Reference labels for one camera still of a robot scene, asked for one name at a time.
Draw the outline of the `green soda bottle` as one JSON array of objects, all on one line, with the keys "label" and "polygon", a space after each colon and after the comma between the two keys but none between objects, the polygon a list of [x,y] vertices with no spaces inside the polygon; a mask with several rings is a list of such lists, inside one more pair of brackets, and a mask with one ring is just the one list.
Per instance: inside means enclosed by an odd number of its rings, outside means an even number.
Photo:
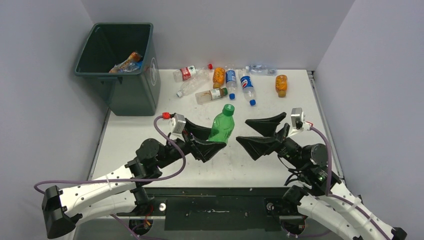
[{"label": "green soda bottle", "polygon": [[209,141],[228,143],[235,127],[234,113],[235,107],[232,104],[224,105],[221,113],[213,120],[208,137]]}]

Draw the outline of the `blue label water bottle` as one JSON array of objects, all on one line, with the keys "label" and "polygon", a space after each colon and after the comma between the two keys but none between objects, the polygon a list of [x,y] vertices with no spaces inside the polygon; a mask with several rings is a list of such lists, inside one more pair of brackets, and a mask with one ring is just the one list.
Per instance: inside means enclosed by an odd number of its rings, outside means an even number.
[{"label": "blue label water bottle", "polygon": [[232,67],[229,67],[225,72],[225,86],[228,91],[228,97],[230,100],[236,99],[236,93],[238,90],[236,72]]}]

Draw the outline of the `light blue label bottle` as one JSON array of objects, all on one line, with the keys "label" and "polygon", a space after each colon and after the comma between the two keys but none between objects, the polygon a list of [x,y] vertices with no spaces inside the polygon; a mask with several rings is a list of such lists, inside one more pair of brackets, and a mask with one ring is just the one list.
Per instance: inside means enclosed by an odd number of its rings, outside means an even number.
[{"label": "light blue label bottle", "polygon": [[127,66],[125,66],[121,71],[124,72],[124,73],[134,72],[134,71],[139,70],[141,68],[142,64],[143,64],[142,61],[131,62]]}]

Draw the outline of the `orange crushed bottle back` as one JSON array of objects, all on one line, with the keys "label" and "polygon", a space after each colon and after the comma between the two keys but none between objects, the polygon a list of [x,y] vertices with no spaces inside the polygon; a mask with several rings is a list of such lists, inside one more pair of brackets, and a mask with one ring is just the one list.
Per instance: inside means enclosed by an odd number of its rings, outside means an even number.
[{"label": "orange crushed bottle back", "polygon": [[133,51],[126,60],[112,67],[109,70],[109,73],[123,73],[122,69],[126,67],[129,63],[139,62],[141,61],[141,59],[142,59],[142,55],[136,51]]}]

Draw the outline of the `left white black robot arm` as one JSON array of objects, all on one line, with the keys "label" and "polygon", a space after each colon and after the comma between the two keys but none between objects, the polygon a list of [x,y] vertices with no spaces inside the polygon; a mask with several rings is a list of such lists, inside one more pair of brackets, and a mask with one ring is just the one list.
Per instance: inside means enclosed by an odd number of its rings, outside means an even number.
[{"label": "left white black robot arm", "polygon": [[163,168],[180,159],[185,164],[187,155],[205,163],[227,145],[222,141],[209,141],[211,129],[186,118],[171,132],[180,134],[180,137],[170,139],[159,130],[165,143],[154,138],[144,140],[134,159],[110,173],[75,183],[72,187],[53,185],[47,188],[41,204],[47,238],[60,238],[78,225],[100,217],[120,213],[144,215],[155,208],[153,197],[148,196],[144,186],[168,180],[182,172],[178,170],[163,177]]}]

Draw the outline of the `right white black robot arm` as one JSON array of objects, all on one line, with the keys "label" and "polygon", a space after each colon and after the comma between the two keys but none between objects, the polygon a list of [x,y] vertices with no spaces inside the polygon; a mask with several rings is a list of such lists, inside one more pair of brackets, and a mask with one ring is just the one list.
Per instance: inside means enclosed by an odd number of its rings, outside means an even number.
[{"label": "right white black robot arm", "polygon": [[316,131],[305,120],[301,108],[294,108],[291,123],[278,125],[286,113],[262,118],[247,119],[245,123],[258,132],[258,136],[238,136],[237,142],[253,160],[276,153],[278,158],[291,164],[289,171],[300,182],[283,195],[283,209],[289,214],[299,213],[320,223],[345,240],[404,240],[407,233],[394,227],[375,214],[351,193],[332,169],[332,151],[329,141],[301,146],[293,136],[305,131]]}]

